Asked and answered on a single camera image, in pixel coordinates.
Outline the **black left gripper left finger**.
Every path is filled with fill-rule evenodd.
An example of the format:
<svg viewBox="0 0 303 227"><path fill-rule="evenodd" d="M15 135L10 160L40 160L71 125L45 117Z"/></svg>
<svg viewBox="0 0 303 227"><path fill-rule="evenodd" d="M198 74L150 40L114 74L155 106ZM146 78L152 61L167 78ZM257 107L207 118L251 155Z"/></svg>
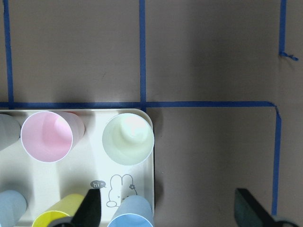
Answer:
<svg viewBox="0 0 303 227"><path fill-rule="evenodd" d="M53 221L54 227L99 227L101 222L100 189L88 190L73 217Z"/></svg>

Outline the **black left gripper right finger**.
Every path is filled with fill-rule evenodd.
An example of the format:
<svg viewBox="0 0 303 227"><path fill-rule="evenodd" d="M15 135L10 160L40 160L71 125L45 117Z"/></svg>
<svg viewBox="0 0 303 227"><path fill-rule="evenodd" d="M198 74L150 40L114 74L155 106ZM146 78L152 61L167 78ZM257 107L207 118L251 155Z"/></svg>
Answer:
<svg viewBox="0 0 303 227"><path fill-rule="evenodd" d="M298 227L294 222L273 218L244 188L235 189L234 218L238 227Z"/></svg>

